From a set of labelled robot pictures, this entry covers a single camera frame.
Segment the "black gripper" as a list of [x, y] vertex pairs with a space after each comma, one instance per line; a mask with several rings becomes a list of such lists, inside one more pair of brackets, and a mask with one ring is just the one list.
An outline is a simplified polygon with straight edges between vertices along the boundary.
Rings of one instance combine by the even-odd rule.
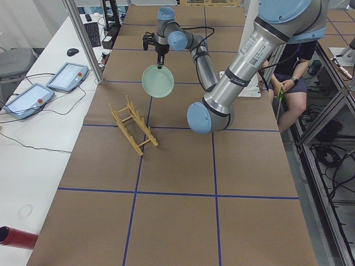
[[155, 43], [155, 51], [158, 54], [157, 68], [162, 69], [164, 66], [165, 54], [169, 52], [170, 46], [168, 44]]

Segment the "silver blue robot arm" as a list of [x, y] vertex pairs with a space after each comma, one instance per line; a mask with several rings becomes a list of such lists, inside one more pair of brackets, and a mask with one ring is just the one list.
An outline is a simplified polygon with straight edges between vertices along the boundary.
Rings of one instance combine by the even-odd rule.
[[190, 129], [198, 134], [222, 131], [234, 120], [232, 104], [262, 64], [281, 44], [322, 38], [326, 31], [328, 1], [258, 1], [253, 31], [241, 43], [235, 60], [218, 78], [203, 37], [182, 29], [175, 11], [161, 7], [154, 42], [175, 51], [187, 49], [201, 71], [205, 94], [187, 110]]

